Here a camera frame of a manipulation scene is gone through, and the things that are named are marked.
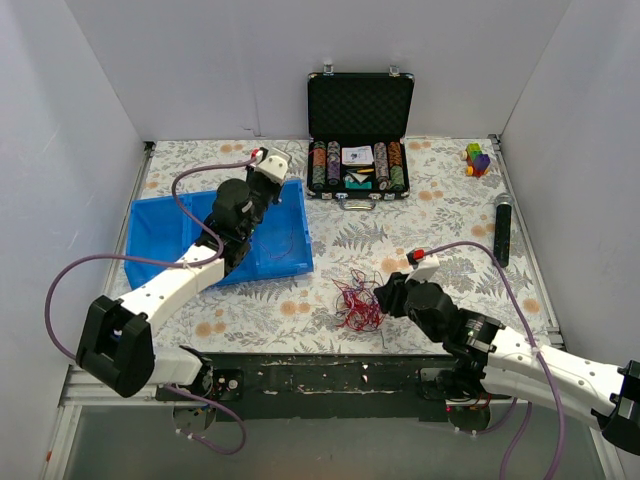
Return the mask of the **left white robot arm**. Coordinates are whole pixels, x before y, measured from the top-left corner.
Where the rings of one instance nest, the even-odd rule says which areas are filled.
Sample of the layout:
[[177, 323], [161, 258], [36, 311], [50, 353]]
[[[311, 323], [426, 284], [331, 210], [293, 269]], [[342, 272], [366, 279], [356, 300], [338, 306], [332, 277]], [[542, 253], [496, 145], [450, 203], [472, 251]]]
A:
[[225, 279], [250, 251], [250, 238], [271, 204], [283, 174], [261, 167], [244, 180], [223, 182], [197, 240], [170, 267], [117, 299], [101, 296], [88, 311], [77, 364], [124, 398], [148, 384], [177, 384], [193, 400], [213, 386], [201, 358], [184, 349], [157, 350], [153, 334], [184, 304]]

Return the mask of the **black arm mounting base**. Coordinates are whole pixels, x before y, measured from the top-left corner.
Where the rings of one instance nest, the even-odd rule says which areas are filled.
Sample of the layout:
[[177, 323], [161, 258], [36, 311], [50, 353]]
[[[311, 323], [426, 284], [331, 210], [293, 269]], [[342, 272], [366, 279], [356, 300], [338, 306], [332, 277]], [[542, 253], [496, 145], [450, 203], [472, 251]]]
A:
[[447, 355], [205, 355], [189, 392], [243, 420], [414, 418], [482, 430], [496, 396]]

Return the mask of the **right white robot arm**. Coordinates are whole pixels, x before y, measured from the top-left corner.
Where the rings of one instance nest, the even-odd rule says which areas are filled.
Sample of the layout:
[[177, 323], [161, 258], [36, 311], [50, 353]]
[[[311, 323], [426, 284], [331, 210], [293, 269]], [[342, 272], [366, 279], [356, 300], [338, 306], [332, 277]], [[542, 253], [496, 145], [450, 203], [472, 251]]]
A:
[[500, 321], [457, 307], [438, 284], [406, 274], [394, 273], [374, 294], [383, 313], [407, 317], [455, 358], [446, 382], [456, 395], [484, 391], [554, 408], [638, 454], [638, 362], [616, 366], [534, 346]]

